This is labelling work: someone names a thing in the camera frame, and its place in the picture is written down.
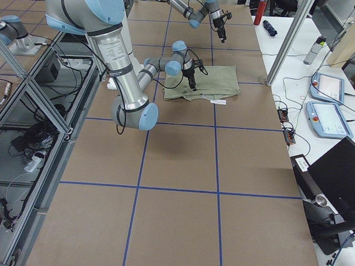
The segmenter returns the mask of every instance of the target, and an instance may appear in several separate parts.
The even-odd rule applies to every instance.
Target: folded fabric
[[[207,98],[219,100],[239,94],[236,67],[233,66],[206,66],[208,75],[204,75],[199,69],[195,70],[197,91],[189,87],[187,78],[183,78],[179,86],[174,89],[164,89],[164,99],[176,99],[184,97],[186,100]],[[181,80],[181,75],[166,76],[166,87],[174,87]]]

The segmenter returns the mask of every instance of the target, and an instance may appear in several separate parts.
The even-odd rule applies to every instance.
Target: vertical metal pole
[[[303,21],[305,20],[308,12],[313,5],[315,0],[304,0],[296,13],[296,17],[293,19],[290,29],[288,30],[286,37],[281,45],[280,51],[278,51],[275,62],[270,69],[270,72],[266,79],[266,85],[271,86],[274,82],[277,73],[280,71],[283,61],[287,56],[288,51],[290,50],[293,41],[295,40],[298,31],[301,29]]]
[[[26,70],[21,66],[21,64],[16,60],[11,51],[6,47],[6,45],[0,40],[0,54],[4,57],[5,61],[15,70],[16,74],[25,78],[27,76]]]

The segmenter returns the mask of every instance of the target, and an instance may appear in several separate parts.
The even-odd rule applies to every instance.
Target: white plug
[[[41,161],[42,161],[41,158],[33,155],[31,162],[29,162],[28,165],[24,167],[24,170],[28,173],[32,173],[37,168],[37,166],[40,164]]]

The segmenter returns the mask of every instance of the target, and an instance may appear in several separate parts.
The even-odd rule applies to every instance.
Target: tag
[[[226,100],[210,100],[212,104],[221,104],[221,105],[226,105],[227,101]]]
[[[308,164],[304,160],[304,158],[302,158],[302,157],[296,158],[296,163],[298,164],[298,166],[300,167],[302,172],[307,172],[308,171]]]

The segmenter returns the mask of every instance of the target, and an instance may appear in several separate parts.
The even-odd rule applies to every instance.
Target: touchscreen display
[[[317,116],[322,125],[324,133],[347,135],[342,120],[336,107],[332,104],[314,104]]]
[[[320,75],[319,76],[319,87],[318,90],[321,91],[320,93],[318,91],[319,96],[329,97],[339,101],[339,95],[341,92],[341,80],[332,78],[330,76],[324,76]]]

